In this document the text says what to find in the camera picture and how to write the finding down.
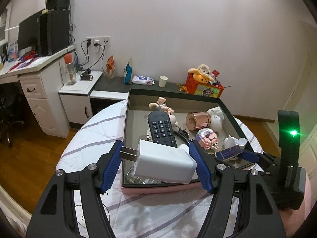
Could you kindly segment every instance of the power plug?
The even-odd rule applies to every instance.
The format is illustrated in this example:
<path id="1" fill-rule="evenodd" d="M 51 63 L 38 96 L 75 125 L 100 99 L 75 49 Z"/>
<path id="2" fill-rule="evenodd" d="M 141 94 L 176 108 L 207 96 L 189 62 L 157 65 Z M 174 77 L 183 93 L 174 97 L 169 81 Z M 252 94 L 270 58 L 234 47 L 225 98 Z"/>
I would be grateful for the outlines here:
<path id="1" fill-rule="evenodd" d="M 134 176 L 150 180 L 189 183 L 196 161 L 181 148 L 140 140 L 137 150 L 121 148 L 119 157 L 134 161 Z"/>
<path id="2" fill-rule="evenodd" d="M 100 40 L 99 39 L 95 39 L 94 40 L 95 53 L 99 52 L 99 46 L 100 46 Z"/>

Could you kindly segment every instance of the metal screw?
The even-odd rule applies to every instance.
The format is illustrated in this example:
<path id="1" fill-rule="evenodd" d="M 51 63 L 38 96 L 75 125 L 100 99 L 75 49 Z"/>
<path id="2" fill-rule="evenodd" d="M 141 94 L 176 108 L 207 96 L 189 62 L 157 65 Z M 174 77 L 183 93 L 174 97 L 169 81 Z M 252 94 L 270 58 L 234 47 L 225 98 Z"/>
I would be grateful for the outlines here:
<path id="1" fill-rule="evenodd" d="M 56 170 L 55 174 L 57 176 L 61 176 L 63 174 L 63 170 L 62 169 L 58 169 L 58 170 Z"/>
<path id="2" fill-rule="evenodd" d="M 224 170 L 224 169 L 226 169 L 226 165 L 220 163 L 220 164 L 217 164 L 217 168 L 219 170 Z"/>
<path id="3" fill-rule="evenodd" d="M 254 175 L 254 176 L 257 176 L 257 175 L 259 174 L 258 170 L 256 170 L 256 169 L 251 169 L 251 170 L 250 170 L 250 173 L 251 173 L 252 175 Z"/>
<path id="4" fill-rule="evenodd" d="M 97 168 L 97 165 L 96 164 L 90 164 L 89 166 L 88 166 L 88 169 L 89 170 L 95 170 Z"/>

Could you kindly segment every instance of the box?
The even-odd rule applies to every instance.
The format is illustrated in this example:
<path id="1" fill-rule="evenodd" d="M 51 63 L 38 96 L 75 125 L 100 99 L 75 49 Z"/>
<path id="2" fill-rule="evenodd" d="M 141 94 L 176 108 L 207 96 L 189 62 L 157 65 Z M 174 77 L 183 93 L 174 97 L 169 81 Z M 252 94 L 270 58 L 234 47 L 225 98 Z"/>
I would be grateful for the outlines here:
<path id="1" fill-rule="evenodd" d="M 175 111 L 176 119 L 182 129 L 186 127 L 186 115 L 189 112 L 204 112 L 210 108 L 220 106 L 223 114 L 223 128 L 218 133 L 219 139 L 219 151 L 223 149 L 223 140 L 231 135 L 237 139 L 243 137 L 246 139 L 243 131 L 239 127 L 238 123 L 231 115 L 229 110 L 218 98 L 196 96 L 192 94 L 176 92 L 162 91 L 162 90 L 149 90 L 140 87 L 139 89 L 132 88 L 129 92 L 126 118 L 125 118 L 125 129 L 123 142 L 124 146 L 137 149 L 138 142 L 140 139 L 147 139 L 148 122 L 147 116 L 153 110 L 149 109 L 148 105 L 151 102 L 157 102 L 159 97 L 166 99 L 166 104 Z M 189 132 L 190 138 L 195 137 L 197 131 Z M 184 144 L 184 142 L 175 136 L 177 146 Z M 246 150 L 252 151 L 252 147 L 249 142 L 245 146 Z M 200 182 L 195 173 L 189 184 L 177 184 L 177 183 L 132 183 L 128 180 L 126 174 L 130 167 L 134 165 L 134 162 L 128 160 L 122 160 L 121 168 L 121 190 L 127 194 L 150 194 L 150 193 L 163 193 L 171 191 L 185 190 L 194 187 L 200 187 Z"/>
<path id="2" fill-rule="evenodd" d="M 185 86 L 189 91 L 189 94 L 216 97 L 219 98 L 224 87 L 219 83 L 218 86 L 212 86 L 210 84 L 199 83 L 194 80 L 193 73 L 189 73 L 186 79 Z"/>

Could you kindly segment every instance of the blue gripper pad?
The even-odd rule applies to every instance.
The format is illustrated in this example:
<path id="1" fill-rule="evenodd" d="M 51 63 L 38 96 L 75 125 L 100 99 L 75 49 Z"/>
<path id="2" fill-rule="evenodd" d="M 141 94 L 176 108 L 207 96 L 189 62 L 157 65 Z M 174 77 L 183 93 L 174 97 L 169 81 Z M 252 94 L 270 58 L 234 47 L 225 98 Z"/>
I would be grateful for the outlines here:
<path id="1" fill-rule="evenodd" d="M 201 186 L 205 190 L 207 190 L 208 193 L 212 193 L 213 186 L 211 184 L 210 172 L 193 142 L 189 144 L 189 155 L 191 155 L 191 157 L 197 163 L 196 173 L 198 175 Z"/>
<path id="2" fill-rule="evenodd" d="M 106 193 L 114 183 L 114 179 L 117 175 L 119 166 L 121 164 L 122 159 L 119 157 L 119 153 L 123 146 L 123 142 L 121 141 L 120 144 L 116 147 L 115 152 L 113 153 L 106 170 L 103 172 L 103 183 L 100 189 Z"/>
<path id="3" fill-rule="evenodd" d="M 242 153 L 238 155 L 238 158 L 252 163 L 257 163 L 260 160 L 255 152 L 250 152 L 244 149 L 242 150 Z"/>

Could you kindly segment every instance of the computer monitor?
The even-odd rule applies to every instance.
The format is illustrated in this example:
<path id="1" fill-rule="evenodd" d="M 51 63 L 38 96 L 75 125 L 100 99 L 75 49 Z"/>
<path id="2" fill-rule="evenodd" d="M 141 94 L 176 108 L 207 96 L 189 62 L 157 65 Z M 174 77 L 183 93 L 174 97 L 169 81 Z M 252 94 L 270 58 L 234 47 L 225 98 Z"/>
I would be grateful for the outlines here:
<path id="1" fill-rule="evenodd" d="M 35 45 L 39 35 L 38 21 L 42 15 L 42 10 L 34 13 L 19 24 L 18 49 L 22 50 Z"/>

